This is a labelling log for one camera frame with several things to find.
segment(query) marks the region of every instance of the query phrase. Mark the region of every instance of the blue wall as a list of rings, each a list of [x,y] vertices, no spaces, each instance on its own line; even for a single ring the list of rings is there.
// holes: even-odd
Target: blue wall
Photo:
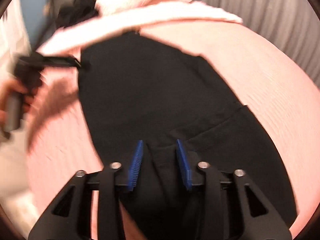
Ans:
[[[45,24],[45,4],[46,0],[21,0],[22,15],[31,45],[36,42],[39,31]]]

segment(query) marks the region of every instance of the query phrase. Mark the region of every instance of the black garment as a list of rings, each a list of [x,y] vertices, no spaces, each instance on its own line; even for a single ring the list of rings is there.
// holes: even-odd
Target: black garment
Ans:
[[[70,27],[98,16],[95,4],[96,0],[73,0],[72,6],[62,6],[56,19],[56,27]]]
[[[245,170],[292,225],[294,197],[276,147],[206,60],[130,32],[92,45],[81,61],[92,67],[79,73],[79,98],[104,165],[127,168],[145,142],[137,186],[120,199],[149,240],[194,234],[199,197],[181,182],[177,138],[221,171]]]

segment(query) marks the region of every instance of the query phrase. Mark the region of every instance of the metal bolt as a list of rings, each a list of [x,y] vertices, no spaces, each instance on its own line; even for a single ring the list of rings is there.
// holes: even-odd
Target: metal bolt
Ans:
[[[110,168],[119,169],[119,168],[121,168],[121,163],[111,163]]]
[[[206,169],[206,168],[209,168],[210,164],[207,163],[207,162],[199,162],[199,163],[198,163],[198,166],[199,166],[199,168],[201,168],[201,169]]]
[[[244,170],[235,170],[235,175],[238,177],[242,177],[245,175],[245,171]]]
[[[86,175],[86,172],[85,172],[85,171],[82,171],[82,170],[77,171],[77,173],[76,173],[76,176],[77,176],[78,178],[82,178],[82,177],[84,177],[85,175]]]

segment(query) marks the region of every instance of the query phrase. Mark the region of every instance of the hand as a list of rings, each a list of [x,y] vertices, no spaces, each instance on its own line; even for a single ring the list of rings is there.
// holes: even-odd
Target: hand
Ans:
[[[38,92],[38,88],[33,89],[32,95],[29,94],[28,90],[23,86],[23,84],[16,78],[10,78],[6,80],[3,84],[0,84],[0,127],[3,127],[6,121],[6,103],[7,99],[12,91],[16,91],[25,94],[23,111],[26,113],[30,109],[30,105],[34,100],[34,96]]]

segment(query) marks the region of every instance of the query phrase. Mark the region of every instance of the gray curtain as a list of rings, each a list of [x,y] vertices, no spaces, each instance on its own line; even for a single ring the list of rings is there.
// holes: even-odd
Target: gray curtain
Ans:
[[[307,0],[202,0],[240,16],[320,88],[320,21]]]

